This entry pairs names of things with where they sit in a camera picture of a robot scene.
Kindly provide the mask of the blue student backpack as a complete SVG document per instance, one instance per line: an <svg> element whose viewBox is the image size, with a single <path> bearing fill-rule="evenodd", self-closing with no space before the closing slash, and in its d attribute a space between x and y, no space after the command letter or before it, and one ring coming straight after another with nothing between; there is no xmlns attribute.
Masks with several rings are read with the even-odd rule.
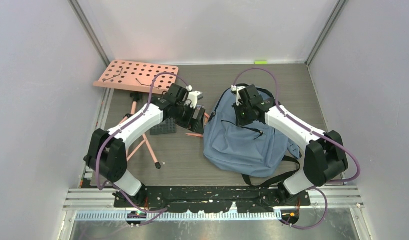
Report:
<svg viewBox="0 0 409 240"><path fill-rule="evenodd" d="M226 89L204 127L203 154L219 169L251 177L266 178L259 187L269 187L300 169L299 146L283 133L261 122L236 124L236 96Z"/></svg>

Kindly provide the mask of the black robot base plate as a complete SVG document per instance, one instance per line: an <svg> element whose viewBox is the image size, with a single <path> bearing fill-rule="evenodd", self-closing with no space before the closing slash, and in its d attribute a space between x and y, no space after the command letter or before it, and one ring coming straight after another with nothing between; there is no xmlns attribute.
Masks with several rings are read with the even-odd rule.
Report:
<svg viewBox="0 0 409 240"><path fill-rule="evenodd" d="M252 186L144 186L129 199L119 191L113 194L114 207L138 206L149 211L168 213L216 214L237 209L238 213L269 213L275 207L308 207L306 191L294 196L276 187Z"/></svg>

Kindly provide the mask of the orange pencil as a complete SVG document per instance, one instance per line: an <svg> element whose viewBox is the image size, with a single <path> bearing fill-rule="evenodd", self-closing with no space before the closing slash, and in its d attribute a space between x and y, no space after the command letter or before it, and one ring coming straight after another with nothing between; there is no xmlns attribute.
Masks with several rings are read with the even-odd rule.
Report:
<svg viewBox="0 0 409 240"><path fill-rule="evenodd" d="M203 134L199 134L199 133L191 133L191 132L189 132L189 133L186 133L186 135L187 135L187 136L190 136L190 137L203 138Z"/></svg>

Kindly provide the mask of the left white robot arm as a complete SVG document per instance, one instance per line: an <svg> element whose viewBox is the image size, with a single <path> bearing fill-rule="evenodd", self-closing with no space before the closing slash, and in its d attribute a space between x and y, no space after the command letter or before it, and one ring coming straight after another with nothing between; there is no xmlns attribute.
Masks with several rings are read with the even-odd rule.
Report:
<svg viewBox="0 0 409 240"><path fill-rule="evenodd" d="M198 104L203 93L191 86L172 84L161 96L149 102L123 123L94 131L84 161L87 167L124 191L126 200L134 207L145 203L143 184L128 170L127 148L151 128L167 119L193 133L204 133L206 110Z"/></svg>

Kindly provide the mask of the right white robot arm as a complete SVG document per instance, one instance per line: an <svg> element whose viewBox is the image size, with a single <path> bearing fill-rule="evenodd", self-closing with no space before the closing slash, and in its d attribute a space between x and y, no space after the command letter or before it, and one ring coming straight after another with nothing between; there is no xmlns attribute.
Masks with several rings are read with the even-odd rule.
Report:
<svg viewBox="0 0 409 240"><path fill-rule="evenodd" d="M258 121L279 130L304 150L301 169L284 180L278 191L282 204L291 205L298 199L298 193L321 187L348 169L346 150L338 132L326 133L312 127L276 99L264 99L254 85L233 85L231 92L236 96L233 108L237 124L245 126Z"/></svg>

